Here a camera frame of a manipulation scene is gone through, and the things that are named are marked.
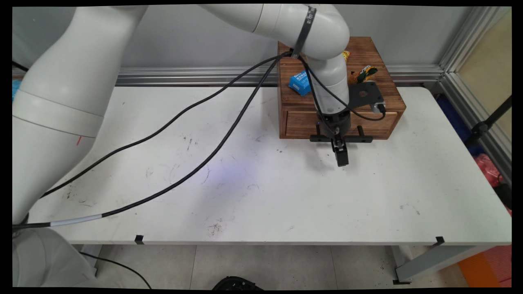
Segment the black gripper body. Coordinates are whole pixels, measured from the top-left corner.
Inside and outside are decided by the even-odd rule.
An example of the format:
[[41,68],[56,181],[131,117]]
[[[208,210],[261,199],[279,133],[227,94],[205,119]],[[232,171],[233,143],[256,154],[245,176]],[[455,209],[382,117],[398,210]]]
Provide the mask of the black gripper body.
[[351,128],[351,111],[347,109],[330,115],[316,112],[316,117],[318,134],[333,141],[340,141]]

